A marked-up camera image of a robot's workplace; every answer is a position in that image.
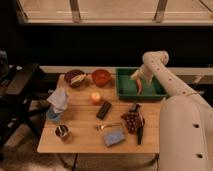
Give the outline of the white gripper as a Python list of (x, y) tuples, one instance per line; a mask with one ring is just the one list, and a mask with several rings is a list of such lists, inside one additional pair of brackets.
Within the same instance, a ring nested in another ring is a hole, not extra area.
[(132, 80), (137, 80), (140, 77), (144, 77), (146, 79), (146, 83), (148, 87), (151, 87), (152, 82), (153, 82), (153, 73), (151, 72), (151, 70), (146, 66), (146, 65), (142, 65), (139, 70), (136, 70), (131, 76), (130, 78)]

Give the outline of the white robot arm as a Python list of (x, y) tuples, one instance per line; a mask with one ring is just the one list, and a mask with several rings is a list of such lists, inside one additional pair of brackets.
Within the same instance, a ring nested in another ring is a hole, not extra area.
[(212, 171), (206, 133), (213, 133), (213, 107), (165, 65), (166, 51), (148, 51), (132, 75), (148, 84), (156, 77), (169, 98), (160, 109), (159, 171)]

